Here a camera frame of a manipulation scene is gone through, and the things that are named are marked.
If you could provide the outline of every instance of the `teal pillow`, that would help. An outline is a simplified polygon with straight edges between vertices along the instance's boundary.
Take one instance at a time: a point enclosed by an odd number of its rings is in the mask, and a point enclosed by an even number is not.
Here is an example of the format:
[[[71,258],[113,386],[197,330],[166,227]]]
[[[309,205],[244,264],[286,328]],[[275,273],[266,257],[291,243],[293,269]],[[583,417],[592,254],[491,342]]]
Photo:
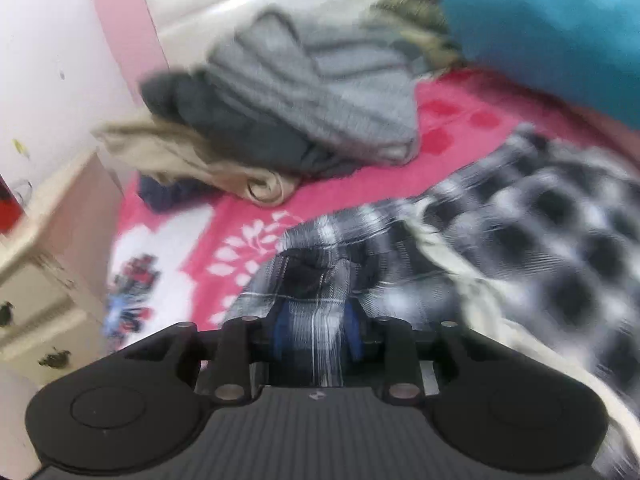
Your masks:
[[[442,0],[465,57],[640,128],[640,0]]]

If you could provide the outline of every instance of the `nightstand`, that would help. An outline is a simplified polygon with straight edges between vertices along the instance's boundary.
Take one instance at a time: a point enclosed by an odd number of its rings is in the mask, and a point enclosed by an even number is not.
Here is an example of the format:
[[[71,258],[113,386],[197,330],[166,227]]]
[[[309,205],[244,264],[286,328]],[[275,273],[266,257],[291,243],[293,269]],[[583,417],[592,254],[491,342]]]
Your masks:
[[[42,386],[105,353],[101,332],[122,194],[95,151],[36,188],[0,240],[0,361]]]

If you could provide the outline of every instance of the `pink bedsheet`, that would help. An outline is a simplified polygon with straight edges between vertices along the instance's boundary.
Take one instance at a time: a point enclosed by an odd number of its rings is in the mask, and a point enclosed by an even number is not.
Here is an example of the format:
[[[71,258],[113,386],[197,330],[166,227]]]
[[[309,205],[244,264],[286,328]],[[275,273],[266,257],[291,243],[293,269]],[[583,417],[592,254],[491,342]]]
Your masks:
[[[484,98],[485,91],[493,104],[475,95],[480,92]],[[563,137],[581,144],[603,143],[596,131],[558,102],[489,73],[460,71],[422,82],[416,101],[422,150],[413,162],[402,168],[363,168],[347,178],[306,184],[276,209],[224,195],[155,215],[132,185],[114,242],[112,283],[140,273],[136,265],[144,254],[151,258],[145,260],[148,269],[141,278],[147,287],[136,289],[142,293],[133,303],[131,295],[126,301],[118,296],[113,285],[107,325],[120,332],[118,343],[130,344],[182,320],[193,320],[200,330],[218,327],[260,264],[276,253],[287,228],[338,209],[420,194],[493,151],[522,120],[540,123],[550,135],[562,131]]]

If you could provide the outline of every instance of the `drawer handle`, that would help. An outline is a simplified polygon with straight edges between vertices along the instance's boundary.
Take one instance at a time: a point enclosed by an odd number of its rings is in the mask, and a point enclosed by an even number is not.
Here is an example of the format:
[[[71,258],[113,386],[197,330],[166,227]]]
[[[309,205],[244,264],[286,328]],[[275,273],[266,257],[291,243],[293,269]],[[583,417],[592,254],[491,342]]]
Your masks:
[[[71,352],[69,350],[63,350],[58,352],[55,348],[54,350],[55,350],[54,353],[47,354],[42,359],[40,359],[40,361],[38,361],[38,364],[40,366],[55,368],[56,370],[62,370],[63,368],[68,367],[69,356],[71,355]]]
[[[8,301],[0,306],[0,327],[7,327],[14,322],[14,314],[11,312],[13,307]]]

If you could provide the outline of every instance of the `black and white plaid fabric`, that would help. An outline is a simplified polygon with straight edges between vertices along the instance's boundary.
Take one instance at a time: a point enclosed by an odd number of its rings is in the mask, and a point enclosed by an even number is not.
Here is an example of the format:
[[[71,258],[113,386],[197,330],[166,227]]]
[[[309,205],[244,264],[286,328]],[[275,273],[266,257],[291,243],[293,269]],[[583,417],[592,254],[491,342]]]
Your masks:
[[[341,384],[349,305],[424,330],[462,321],[450,273],[426,258],[404,219],[422,218],[479,272],[510,284],[504,315],[640,404],[640,185],[599,150],[580,152],[521,127],[495,152],[425,194],[323,216],[289,230],[228,318],[283,302],[292,366]],[[612,426],[596,468],[637,480]]]

